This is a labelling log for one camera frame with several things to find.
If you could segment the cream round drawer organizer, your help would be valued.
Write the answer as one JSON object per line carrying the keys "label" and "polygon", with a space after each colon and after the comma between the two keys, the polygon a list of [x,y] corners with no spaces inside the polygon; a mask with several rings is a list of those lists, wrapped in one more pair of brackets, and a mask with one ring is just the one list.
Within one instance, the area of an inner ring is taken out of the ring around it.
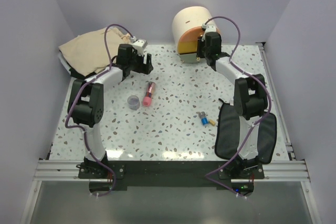
{"label": "cream round drawer organizer", "polygon": [[202,25],[212,18],[209,10],[203,6],[191,6],[179,11],[172,21],[174,42],[194,41],[202,33]]}

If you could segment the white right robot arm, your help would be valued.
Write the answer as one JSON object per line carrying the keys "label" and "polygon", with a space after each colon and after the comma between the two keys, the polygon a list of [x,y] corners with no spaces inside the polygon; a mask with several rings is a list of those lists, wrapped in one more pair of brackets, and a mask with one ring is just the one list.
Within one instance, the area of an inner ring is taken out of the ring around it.
{"label": "white right robot arm", "polygon": [[242,161],[234,165],[234,173],[246,178],[253,171],[250,162],[258,156],[257,142],[259,125],[268,114],[269,93],[261,74],[243,71],[222,52],[222,38],[216,31],[203,32],[197,39],[197,56],[204,58],[208,66],[222,74],[234,85],[233,106],[239,116],[239,144],[235,157]]}

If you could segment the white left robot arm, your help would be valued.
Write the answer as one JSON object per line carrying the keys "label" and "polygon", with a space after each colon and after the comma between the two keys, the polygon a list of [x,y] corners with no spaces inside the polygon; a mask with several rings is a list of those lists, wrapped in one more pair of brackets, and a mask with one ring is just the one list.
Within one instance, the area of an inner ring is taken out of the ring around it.
{"label": "white left robot arm", "polygon": [[72,84],[65,127],[83,130],[86,154],[84,164],[97,178],[108,174],[107,152],[100,134],[100,121],[104,113],[104,92],[122,82],[130,73],[150,74],[153,70],[151,54],[145,54],[147,41],[138,39],[131,44],[120,44],[116,61],[100,73]]}

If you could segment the grey bottom drawer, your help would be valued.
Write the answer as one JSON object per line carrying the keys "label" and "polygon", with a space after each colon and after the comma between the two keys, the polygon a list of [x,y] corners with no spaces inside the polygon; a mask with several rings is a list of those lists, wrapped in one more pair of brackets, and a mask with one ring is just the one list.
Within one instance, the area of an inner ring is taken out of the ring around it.
{"label": "grey bottom drawer", "polygon": [[204,62],[205,59],[201,59],[200,61],[196,61],[196,53],[187,53],[187,54],[179,54],[180,60],[182,63],[200,63]]}

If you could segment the pink capped glitter tube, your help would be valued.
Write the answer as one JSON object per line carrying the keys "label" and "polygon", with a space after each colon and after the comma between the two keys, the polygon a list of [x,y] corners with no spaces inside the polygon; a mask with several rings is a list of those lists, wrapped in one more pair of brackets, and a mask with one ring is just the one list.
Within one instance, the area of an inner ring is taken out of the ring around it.
{"label": "pink capped glitter tube", "polygon": [[145,96],[144,96],[143,101],[142,101],[143,106],[148,107],[148,106],[151,105],[153,95],[154,95],[154,91],[155,91],[155,87],[156,87],[155,82],[149,82],[147,84]]}

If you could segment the clear purple small jar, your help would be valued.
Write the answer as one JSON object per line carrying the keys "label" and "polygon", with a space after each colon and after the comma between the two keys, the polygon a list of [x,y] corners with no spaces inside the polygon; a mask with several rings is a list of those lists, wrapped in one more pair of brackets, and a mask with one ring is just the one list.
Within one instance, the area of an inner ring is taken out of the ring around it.
{"label": "clear purple small jar", "polygon": [[136,95],[131,95],[127,99],[127,104],[131,110],[137,110],[140,107],[140,100]]}

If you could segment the yellow drawer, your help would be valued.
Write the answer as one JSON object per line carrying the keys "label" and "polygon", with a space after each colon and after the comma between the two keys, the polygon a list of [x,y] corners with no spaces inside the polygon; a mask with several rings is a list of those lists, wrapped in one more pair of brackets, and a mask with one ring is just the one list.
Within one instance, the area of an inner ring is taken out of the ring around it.
{"label": "yellow drawer", "polygon": [[179,41],[177,44],[179,54],[192,54],[197,52],[197,39],[194,41]]}

